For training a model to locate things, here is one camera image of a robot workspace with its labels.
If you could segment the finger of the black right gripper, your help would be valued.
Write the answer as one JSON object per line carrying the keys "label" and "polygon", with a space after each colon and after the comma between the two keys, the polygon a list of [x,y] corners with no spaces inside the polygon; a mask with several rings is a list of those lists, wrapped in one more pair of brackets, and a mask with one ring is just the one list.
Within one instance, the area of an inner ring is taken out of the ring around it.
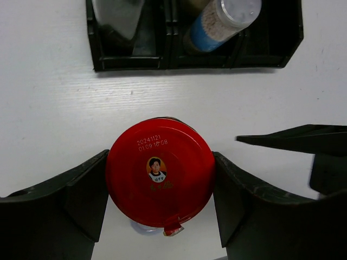
{"label": "finger of the black right gripper", "polygon": [[346,191],[346,157],[316,154],[312,164],[310,188],[323,195]]}
{"label": "finger of the black right gripper", "polygon": [[346,156],[346,126],[308,124],[266,135],[239,135],[235,140],[279,150]]}

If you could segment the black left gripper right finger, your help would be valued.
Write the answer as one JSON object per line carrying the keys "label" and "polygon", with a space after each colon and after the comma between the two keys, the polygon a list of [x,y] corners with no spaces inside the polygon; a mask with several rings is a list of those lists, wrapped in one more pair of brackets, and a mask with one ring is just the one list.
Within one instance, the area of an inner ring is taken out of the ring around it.
{"label": "black left gripper right finger", "polygon": [[302,197],[214,153],[214,203],[229,259],[346,259],[346,191]]}

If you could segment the small brown spice jar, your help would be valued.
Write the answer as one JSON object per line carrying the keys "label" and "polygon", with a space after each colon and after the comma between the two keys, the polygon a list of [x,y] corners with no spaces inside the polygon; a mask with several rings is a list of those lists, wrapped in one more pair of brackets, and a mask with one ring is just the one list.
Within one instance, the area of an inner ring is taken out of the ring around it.
{"label": "small brown spice jar", "polygon": [[118,209],[170,237],[209,201],[215,158],[206,141],[172,117],[144,120],[113,144],[106,162],[108,192]]}

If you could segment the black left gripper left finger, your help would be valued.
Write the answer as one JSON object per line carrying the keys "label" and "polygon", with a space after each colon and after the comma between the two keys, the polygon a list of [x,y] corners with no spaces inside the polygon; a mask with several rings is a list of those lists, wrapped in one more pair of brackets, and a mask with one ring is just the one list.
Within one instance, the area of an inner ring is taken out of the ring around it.
{"label": "black left gripper left finger", "polygon": [[2,197],[1,259],[91,259],[108,200],[108,153]]}

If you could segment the glass bottle with brown sauce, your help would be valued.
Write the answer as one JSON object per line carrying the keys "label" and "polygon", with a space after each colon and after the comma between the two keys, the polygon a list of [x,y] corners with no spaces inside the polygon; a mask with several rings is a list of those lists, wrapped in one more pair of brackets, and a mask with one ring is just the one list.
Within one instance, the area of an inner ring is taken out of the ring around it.
{"label": "glass bottle with brown sauce", "polygon": [[104,46],[131,54],[145,1],[96,0],[92,5]]}

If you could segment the blue label spice jar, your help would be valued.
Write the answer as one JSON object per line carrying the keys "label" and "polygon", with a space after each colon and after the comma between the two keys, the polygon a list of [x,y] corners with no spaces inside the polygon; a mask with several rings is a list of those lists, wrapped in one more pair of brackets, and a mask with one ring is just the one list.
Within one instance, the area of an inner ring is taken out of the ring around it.
{"label": "blue label spice jar", "polygon": [[185,51],[190,55],[214,51],[249,27],[261,8],[262,0],[210,1],[183,37]]}

